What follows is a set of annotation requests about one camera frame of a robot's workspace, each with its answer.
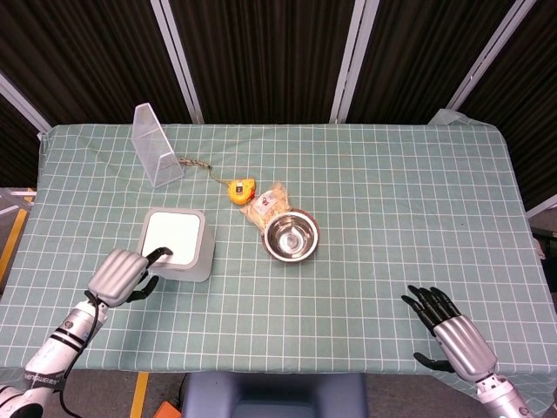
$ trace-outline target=orange object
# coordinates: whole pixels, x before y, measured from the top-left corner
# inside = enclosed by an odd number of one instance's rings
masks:
[[[255,179],[231,180],[228,197],[236,205],[245,205],[255,196]]]
[[[169,402],[164,401],[158,407],[158,411],[153,418],[181,418],[180,411],[175,409]]]

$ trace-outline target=black curtain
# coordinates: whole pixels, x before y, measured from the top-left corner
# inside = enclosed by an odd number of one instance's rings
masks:
[[[0,69],[51,125],[190,123],[149,1],[0,2]]]
[[[557,2],[534,5],[460,110],[500,129],[527,210],[557,193]]]
[[[381,1],[347,122],[426,124],[446,107],[513,3]]]
[[[35,187],[38,130],[0,96],[0,187]]]
[[[205,122],[329,121],[353,0],[171,5]]]

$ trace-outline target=green grid tablecloth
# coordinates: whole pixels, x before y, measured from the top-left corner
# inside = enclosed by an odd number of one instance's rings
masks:
[[[162,280],[147,301],[111,310],[78,366],[425,373],[413,352],[442,353],[399,299],[415,284],[452,295],[500,372],[547,404],[555,316],[494,127],[164,130],[178,155],[211,161],[224,178],[255,177],[260,192],[283,181],[292,204],[319,222],[315,258],[270,260],[257,229],[203,170],[153,190],[130,126],[58,126],[43,137],[37,202],[0,305],[0,366],[24,365],[84,299],[112,248],[136,248],[150,208],[182,207],[203,211],[214,231],[211,277]]]

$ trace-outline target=cable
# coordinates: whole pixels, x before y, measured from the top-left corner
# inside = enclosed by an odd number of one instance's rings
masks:
[[[76,364],[76,361],[79,358],[79,356],[85,351],[87,346],[89,346],[89,342],[93,338],[93,334],[95,333],[95,329],[97,328],[97,323],[98,323],[98,299],[97,299],[97,296],[94,296],[93,293],[91,293],[88,290],[85,291],[85,296],[87,296],[87,298],[89,299],[89,302],[95,307],[95,317],[93,318],[93,324],[91,325],[91,330],[89,331],[89,335],[87,335],[87,338],[85,339],[84,344],[81,346],[81,348],[77,352],[77,355],[73,358],[73,360],[71,361],[68,368],[66,368],[66,371],[64,373],[64,380],[65,381],[68,379],[68,376],[70,375],[70,372],[73,369],[74,364]],[[81,415],[78,415],[74,412],[71,412],[70,409],[66,406],[66,404],[64,402],[64,390],[63,389],[59,392],[59,394],[60,394],[60,406],[62,407],[64,412],[67,415],[72,416],[73,418],[82,418]]]
[[[182,383],[180,383],[180,389],[178,390],[178,409],[182,409],[184,405],[184,400],[182,399],[182,390],[184,389],[185,380],[187,379],[188,374],[184,374],[184,379],[182,379]]]
[[[209,176],[213,180],[219,182],[221,185],[228,186],[232,182],[232,180],[224,180],[224,179],[221,179],[221,178],[215,176],[212,172],[212,165],[210,165],[209,163],[205,163],[204,161],[201,161],[199,159],[189,159],[189,158],[186,158],[186,157],[180,157],[179,162],[180,162],[181,165],[185,165],[186,167],[205,168],[206,170],[209,171]]]

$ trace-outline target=yellow floor stripe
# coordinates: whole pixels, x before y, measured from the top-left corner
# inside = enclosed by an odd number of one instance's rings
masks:
[[[133,394],[133,403],[131,404],[130,418],[141,418],[143,412],[143,402],[145,400],[145,392],[147,392],[147,381],[149,374],[146,372],[138,373],[138,381],[136,382],[136,391]]]
[[[25,198],[28,202],[32,201],[32,198]],[[6,245],[2,251],[2,257],[0,257],[0,289],[2,288],[2,284],[4,280],[7,280],[7,277],[4,277],[6,273],[6,269],[8,268],[8,263],[10,262],[11,254],[16,247],[17,238],[19,237],[19,233],[21,232],[21,228],[23,227],[23,223],[25,221],[25,217],[27,216],[27,211],[24,209],[20,209],[16,216],[16,221],[11,228],[10,236],[6,241]]]

